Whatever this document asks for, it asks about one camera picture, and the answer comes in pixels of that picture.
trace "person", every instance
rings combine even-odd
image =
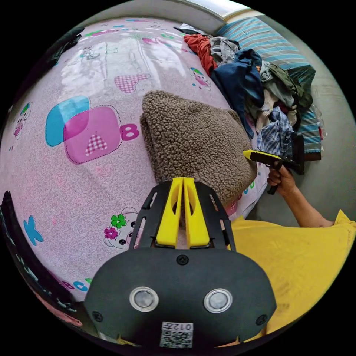
[[[334,221],[329,221],[312,207],[285,167],[270,169],[267,182],[278,185],[277,192],[299,227],[243,217],[231,223],[236,251],[265,271],[277,303],[266,327],[247,342],[277,331],[308,312],[340,272],[356,235],[356,222],[342,210]],[[238,341],[222,347],[236,344]]]
[[[284,198],[300,227],[330,227],[334,221],[325,219],[313,208],[297,188],[293,175],[282,166],[279,171],[270,169],[267,179],[270,186],[278,185],[277,192]]]

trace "label sticker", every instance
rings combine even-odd
[[[160,347],[191,349],[193,347],[193,323],[162,323]]]

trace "pink bedsheet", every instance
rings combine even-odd
[[[99,267],[128,248],[156,184],[139,125],[144,94],[159,89],[229,108],[179,25],[121,18],[88,26],[13,107],[5,128],[1,196],[11,192],[27,242],[78,301]],[[228,209],[232,218],[264,182],[258,175]]]

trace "striped pillow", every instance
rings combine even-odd
[[[310,91],[315,69],[294,46],[257,17],[225,25],[216,35],[238,41],[241,48],[254,49],[263,60],[287,70],[292,78]]]

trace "brown fleece blanket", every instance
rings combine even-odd
[[[214,108],[164,92],[142,101],[141,129],[157,183],[192,177],[213,188],[224,206],[256,178],[243,151],[251,142],[233,110]]]

